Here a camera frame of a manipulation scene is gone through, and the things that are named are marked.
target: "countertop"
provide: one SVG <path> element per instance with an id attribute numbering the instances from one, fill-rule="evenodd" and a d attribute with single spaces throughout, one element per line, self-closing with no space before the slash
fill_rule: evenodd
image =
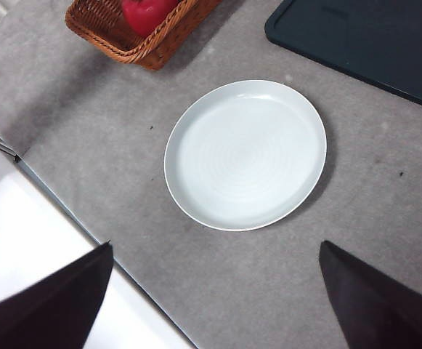
<path id="1" fill-rule="evenodd" d="M 346 348 L 324 239 L 422 293 L 422 106 L 268 42 L 279 2 L 223 1 L 159 72 L 70 32 L 69 0 L 22 0 L 0 23 L 0 136 L 199 348 Z M 163 152 L 192 102 L 243 79 L 305 95 L 328 154 L 294 213 L 228 233 L 173 202 Z"/>

